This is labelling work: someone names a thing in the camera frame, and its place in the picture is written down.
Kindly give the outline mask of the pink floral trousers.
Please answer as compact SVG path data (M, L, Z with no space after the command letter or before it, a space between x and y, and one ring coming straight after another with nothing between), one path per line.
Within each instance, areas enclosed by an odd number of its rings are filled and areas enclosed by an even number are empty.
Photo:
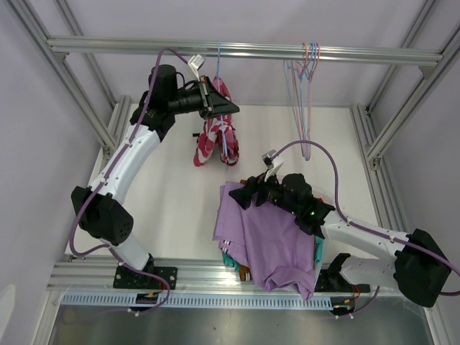
M205 165L214 150L218 150L220 160L225 165L235 166L239 161L239 142L231 114L218 115L204 121L198 135L193 164L196 167Z

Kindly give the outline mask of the blue wire hanger floral trousers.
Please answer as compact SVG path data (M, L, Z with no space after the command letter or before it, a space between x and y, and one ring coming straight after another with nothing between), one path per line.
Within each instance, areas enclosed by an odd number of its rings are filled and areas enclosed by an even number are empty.
M221 75L221 44L218 42L218 55L216 63L216 89L219 94L224 97L226 100L230 100L231 97L228 95L228 89L225 86L225 83ZM220 121L221 121L221 143L222 143L222 152L223 158L222 162L228 166L234 165L234 133L233 127L231 126L231 115L228 113L222 112L223 106L219 106Z

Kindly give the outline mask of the blue wire hanger lilac trousers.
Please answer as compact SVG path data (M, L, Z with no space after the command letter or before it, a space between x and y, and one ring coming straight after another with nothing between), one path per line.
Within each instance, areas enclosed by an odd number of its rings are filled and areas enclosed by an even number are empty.
M284 60L282 63L290 106L301 140L311 139L312 86L319 52L317 43L303 43L303 58L300 62Z

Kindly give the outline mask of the blue wire hanger teal trousers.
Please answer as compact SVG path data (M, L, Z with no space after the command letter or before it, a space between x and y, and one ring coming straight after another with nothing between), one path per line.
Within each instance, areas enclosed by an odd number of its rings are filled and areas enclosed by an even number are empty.
M321 54L320 45L317 42L312 42L306 45L308 48L308 62L304 67L303 76L303 105L305 108L305 129L307 131L306 141L307 143L301 144L302 154L305 161L309 161L311 158L311 99L312 99L312 84L313 78L318 66L319 57Z

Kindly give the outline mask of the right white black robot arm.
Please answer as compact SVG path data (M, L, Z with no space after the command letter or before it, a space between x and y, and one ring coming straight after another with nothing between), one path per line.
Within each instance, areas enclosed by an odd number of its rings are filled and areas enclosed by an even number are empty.
M307 235L342 242L371 255L363 259L338 254L327 273L334 290L378 285L396 289L411 302L431 308L451 274L446 256L428 232L415 229L406 234L348 220L336 207L315 197L301 174L289 174L282 180L251 176L243 186L229 191L229 196L244 210L269 203L293 215L295 224Z

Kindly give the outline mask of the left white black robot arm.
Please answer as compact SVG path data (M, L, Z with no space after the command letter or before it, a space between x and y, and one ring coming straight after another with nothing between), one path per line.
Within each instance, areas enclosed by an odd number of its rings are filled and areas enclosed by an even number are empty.
M132 233L134 219L123 207L124 199L144 161L163 141L178 114L198 112L202 119L223 121L239 112L219 77L202 75L177 85L177 71L158 65L149 77L149 89L133 113L123 143L101 174L86 188L77 187L71 198L75 226L101 241L128 270L138 288L149 287L155 275L154 260Z

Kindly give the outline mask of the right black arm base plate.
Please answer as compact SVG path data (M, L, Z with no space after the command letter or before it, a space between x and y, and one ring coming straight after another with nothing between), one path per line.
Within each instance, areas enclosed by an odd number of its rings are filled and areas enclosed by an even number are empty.
M326 269L320 271L316 282L316 293L352 293L354 290L339 272Z

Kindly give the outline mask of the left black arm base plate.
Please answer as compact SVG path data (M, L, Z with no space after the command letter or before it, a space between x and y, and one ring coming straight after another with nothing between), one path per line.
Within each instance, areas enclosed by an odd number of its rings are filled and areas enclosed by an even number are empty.
M161 277L168 283L171 290L175 289L177 282L177 267L153 267L153 275ZM114 275L113 288L125 290L166 290L166 285L153 277L133 272L119 266Z

